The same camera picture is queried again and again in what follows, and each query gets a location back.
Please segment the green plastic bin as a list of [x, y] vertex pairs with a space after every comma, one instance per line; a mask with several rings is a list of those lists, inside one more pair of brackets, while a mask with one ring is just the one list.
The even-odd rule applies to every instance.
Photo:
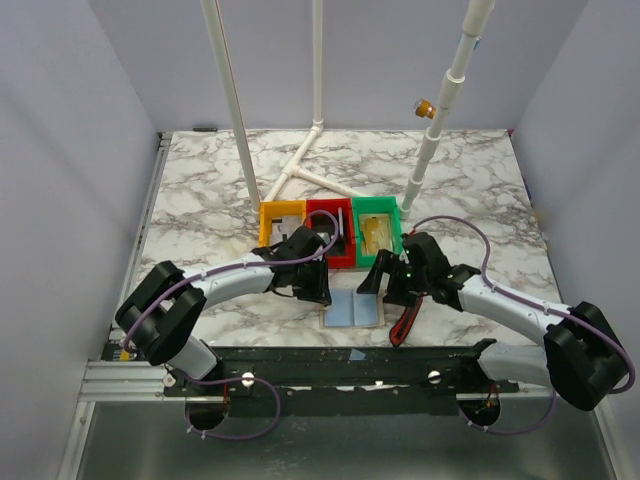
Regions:
[[364, 255], [361, 249], [361, 232], [359, 219], [361, 216], [367, 214], [387, 214], [389, 216], [393, 241], [393, 248], [390, 251], [394, 253], [400, 253], [402, 250], [402, 229], [396, 199], [393, 196], [355, 197], [352, 198], [351, 201], [353, 209], [354, 229], [356, 235], [356, 267], [371, 267], [377, 255]]

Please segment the red plastic bin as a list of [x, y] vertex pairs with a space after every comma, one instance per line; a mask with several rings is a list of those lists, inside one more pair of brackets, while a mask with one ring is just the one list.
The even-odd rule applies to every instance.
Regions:
[[352, 203], [349, 198], [309, 199], [306, 201], [306, 225], [320, 236], [331, 237], [334, 225], [325, 215], [311, 215], [323, 210], [329, 212], [338, 223], [338, 208], [343, 209], [344, 236], [338, 238], [326, 254], [331, 269], [350, 269], [356, 265], [356, 245]]

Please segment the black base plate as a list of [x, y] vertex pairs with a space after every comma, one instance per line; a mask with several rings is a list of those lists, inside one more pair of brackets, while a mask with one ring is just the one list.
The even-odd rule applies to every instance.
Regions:
[[491, 341], [462, 347], [220, 347], [223, 387], [179, 376], [167, 397], [222, 403], [232, 416], [455, 415], [457, 398], [518, 387], [479, 365]]

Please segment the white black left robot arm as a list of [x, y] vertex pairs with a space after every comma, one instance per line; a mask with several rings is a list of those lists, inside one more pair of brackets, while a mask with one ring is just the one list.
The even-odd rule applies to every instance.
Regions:
[[329, 306], [326, 254], [336, 240], [336, 234], [325, 239], [302, 225], [283, 242], [192, 274], [171, 261], [157, 264], [115, 314], [125, 333], [123, 350], [139, 353], [152, 366], [170, 366], [201, 395], [214, 393], [221, 385], [223, 364], [193, 336], [202, 312], [284, 287], [298, 300]]

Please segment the gold card in green bin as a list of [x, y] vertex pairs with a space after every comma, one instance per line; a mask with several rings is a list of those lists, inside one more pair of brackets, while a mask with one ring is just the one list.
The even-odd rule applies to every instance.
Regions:
[[387, 214], [361, 216], [361, 249], [364, 255], [375, 256], [380, 250], [393, 248], [390, 218]]

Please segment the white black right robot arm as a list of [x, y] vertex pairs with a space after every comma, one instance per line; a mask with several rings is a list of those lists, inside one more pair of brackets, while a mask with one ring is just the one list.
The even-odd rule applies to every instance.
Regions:
[[471, 391], [522, 373], [525, 382], [549, 385], [570, 405], [590, 411], [636, 379], [628, 354], [598, 307], [544, 302], [491, 281], [481, 269], [452, 265], [427, 233], [406, 236], [400, 253], [378, 252], [357, 291], [376, 294], [381, 289], [386, 291], [385, 303], [405, 309], [404, 320], [390, 334], [395, 346], [404, 341], [423, 298], [429, 297], [495, 321], [541, 349], [534, 355], [492, 344], [460, 367], [461, 382]]

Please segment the silver VIP card front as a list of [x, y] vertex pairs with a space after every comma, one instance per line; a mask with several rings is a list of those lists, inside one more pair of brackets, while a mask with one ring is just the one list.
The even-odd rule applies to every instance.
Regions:
[[273, 218], [270, 244], [274, 245], [286, 241], [301, 224], [302, 218], [299, 215], [284, 215], [280, 218]]

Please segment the yellow plastic bin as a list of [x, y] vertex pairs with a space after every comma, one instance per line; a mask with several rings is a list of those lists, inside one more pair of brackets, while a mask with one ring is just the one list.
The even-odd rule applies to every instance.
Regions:
[[260, 207], [260, 246], [271, 245], [271, 221], [273, 218], [280, 218], [284, 215], [299, 215], [303, 224], [306, 218], [306, 202], [304, 200], [263, 202]]

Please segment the orange knob on pipe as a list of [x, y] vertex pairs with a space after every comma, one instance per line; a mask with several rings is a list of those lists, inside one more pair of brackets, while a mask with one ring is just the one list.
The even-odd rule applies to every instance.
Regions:
[[436, 114], [436, 110], [437, 108], [425, 99], [419, 99], [414, 104], [414, 114], [420, 118], [433, 119]]

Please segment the white PVC pipe frame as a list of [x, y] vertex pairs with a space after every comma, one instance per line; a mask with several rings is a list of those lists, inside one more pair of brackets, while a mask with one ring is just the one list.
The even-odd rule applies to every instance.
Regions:
[[[249, 149], [247, 131], [245, 128], [237, 85], [234, 78], [228, 43], [224, 31], [220, 5], [217, 1], [203, 1], [201, 3], [203, 17], [208, 31], [209, 41], [215, 56], [224, 97], [228, 106], [232, 132], [236, 143], [239, 160], [248, 189], [251, 208], [259, 210], [263, 200], [259, 193], [253, 161]], [[474, 51], [480, 43], [489, 17], [495, 8], [493, 1], [471, 1], [461, 27], [461, 35], [451, 67], [446, 71], [438, 100], [434, 104], [436, 114], [430, 120], [428, 128], [423, 134], [418, 159], [415, 168], [408, 177], [403, 199], [399, 207], [400, 215], [409, 217], [413, 203], [417, 198], [424, 182], [427, 166], [433, 159], [441, 142], [442, 131], [451, 111], [456, 105], [462, 86], [466, 80], [466, 72]], [[323, 54], [324, 54], [324, 3], [312, 3], [312, 125], [295, 153], [285, 163], [274, 185], [266, 195], [271, 202], [276, 199], [286, 183], [292, 178], [299, 178], [316, 186], [328, 189], [347, 197], [361, 197], [363, 194], [351, 187], [331, 181], [319, 174], [315, 174], [300, 166], [300, 162], [310, 147], [322, 135], [324, 130], [323, 118]]]

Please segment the red black utility knife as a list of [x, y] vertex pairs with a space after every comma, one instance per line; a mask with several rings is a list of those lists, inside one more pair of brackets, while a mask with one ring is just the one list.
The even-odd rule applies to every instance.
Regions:
[[407, 306], [400, 318], [389, 331], [389, 341], [394, 348], [400, 347], [409, 335], [422, 307], [423, 299], [418, 297], [412, 305]]

